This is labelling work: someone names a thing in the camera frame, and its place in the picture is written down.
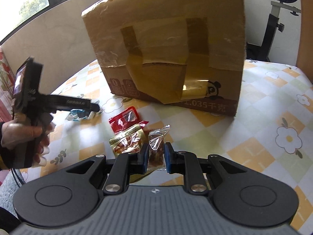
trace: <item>gray ribbed panel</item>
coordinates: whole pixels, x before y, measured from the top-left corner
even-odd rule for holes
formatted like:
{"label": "gray ribbed panel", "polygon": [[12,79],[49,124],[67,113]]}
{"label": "gray ribbed panel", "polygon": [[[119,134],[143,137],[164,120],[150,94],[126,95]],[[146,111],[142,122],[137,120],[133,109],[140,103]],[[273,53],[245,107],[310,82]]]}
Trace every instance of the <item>gray ribbed panel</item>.
{"label": "gray ribbed panel", "polygon": [[203,196],[187,194],[182,186],[130,186],[108,196],[87,219],[66,228],[43,230],[25,224],[12,235],[295,235],[288,225],[255,230],[222,216]]}

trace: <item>window pane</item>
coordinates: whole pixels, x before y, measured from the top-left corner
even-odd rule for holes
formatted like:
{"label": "window pane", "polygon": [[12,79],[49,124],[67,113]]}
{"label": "window pane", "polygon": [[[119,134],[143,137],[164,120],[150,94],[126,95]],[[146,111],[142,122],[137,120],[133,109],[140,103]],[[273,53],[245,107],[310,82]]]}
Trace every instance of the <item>window pane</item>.
{"label": "window pane", "polygon": [[48,0],[0,0],[0,40],[49,5]]}

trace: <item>red floral curtain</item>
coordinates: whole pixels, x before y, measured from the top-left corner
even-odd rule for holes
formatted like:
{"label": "red floral curtain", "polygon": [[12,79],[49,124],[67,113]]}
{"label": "red floral curtain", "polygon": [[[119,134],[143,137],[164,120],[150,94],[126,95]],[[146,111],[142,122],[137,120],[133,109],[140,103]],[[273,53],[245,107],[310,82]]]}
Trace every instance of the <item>red floral curtain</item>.
{"label": "red floral curtain", "polygon": [[0,121],[2,122],[7,122],[12,119],[14,82],[14,74],[0,46]]}

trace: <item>metal screw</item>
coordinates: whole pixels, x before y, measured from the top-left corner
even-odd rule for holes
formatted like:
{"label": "metal screw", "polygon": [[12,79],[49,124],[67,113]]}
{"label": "metal screw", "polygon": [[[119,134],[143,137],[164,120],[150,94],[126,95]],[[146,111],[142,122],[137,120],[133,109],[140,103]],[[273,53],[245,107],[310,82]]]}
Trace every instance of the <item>metal screw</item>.
{"label": "metal screw", "polygon": [[108,192],[111,192],[111,193],[116,193],[119,191],[121,187],[118,185],[118,184],[115,184],[115,183],[112,183],[112,184],[108,184],[105,189],[108,191]]}
{"label": "metal screw", "polygon": [[196,193],[202,193],[206,190],[207,188],[202,185],[202,184],[194,184],[191,186],[191,190],[196,192]]}

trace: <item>tablecloth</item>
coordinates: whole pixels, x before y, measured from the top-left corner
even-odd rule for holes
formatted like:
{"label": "tablecloth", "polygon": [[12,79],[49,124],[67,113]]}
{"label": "tablecloth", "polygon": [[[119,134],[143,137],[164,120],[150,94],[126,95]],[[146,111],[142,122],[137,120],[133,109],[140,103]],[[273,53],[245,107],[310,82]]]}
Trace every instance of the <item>tablecloth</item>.
{"label": "tablecloth", "polygon": [[[247,60],[235,117],[150,103],[110,93],[97,61],[63,83],[54,94],[99,99],[104,112],[91,121],[65,121],[54,115],[50,153],[45,167],[22,170],[26,181],[96,154],[114,158],[108,119],[134,106],[148,129],[170,124],[166,141],[175,151],[199,158],[219,154],[290,185],[300,205],[292,226],[304,235],[313,231],[313,86],[297,67]],[[181,175],[153,172],[137,184],[183,184]]]}

